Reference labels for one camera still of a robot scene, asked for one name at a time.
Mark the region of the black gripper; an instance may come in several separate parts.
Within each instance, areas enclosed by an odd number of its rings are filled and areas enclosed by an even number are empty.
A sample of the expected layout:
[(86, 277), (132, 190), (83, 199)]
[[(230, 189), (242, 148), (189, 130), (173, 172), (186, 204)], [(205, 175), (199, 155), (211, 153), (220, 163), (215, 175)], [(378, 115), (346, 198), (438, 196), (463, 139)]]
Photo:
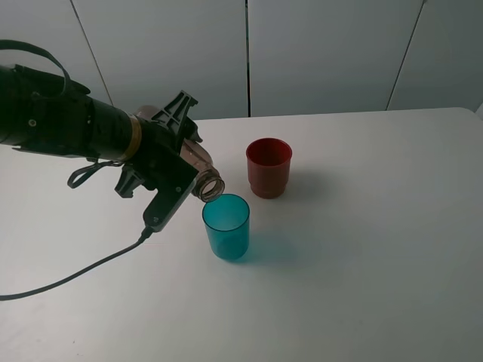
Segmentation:
[(141, 129), (140, 144), (122, 167), (115, 192), (132, 198), (143, 185), (150, 191), (189, 192), (196, 176), (195, 168), (180, 156), (185, 139), (198, 142), (198, 126), (189, 111), (198, 101), (182, 90), (151, 119), (137, 117)]

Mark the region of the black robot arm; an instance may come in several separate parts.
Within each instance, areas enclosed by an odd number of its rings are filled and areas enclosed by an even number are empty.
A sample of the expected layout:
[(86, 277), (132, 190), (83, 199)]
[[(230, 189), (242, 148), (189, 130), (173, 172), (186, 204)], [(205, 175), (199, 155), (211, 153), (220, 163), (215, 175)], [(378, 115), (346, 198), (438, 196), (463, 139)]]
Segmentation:
[(178, 95), (150, 118), (129, 114), (90, 97), (73, 82), (25, 66), (1, 68), (1, 142), (21, 152), (86, 158), (91, 165), (69, 178), (80, 186), (102, 167), (121, 167), (115, 187), (123, 198), (138, 186), (183, 193), (197, 170), (180, 155), (183, 141), (196, 133), (188, 118), (196, 100)]

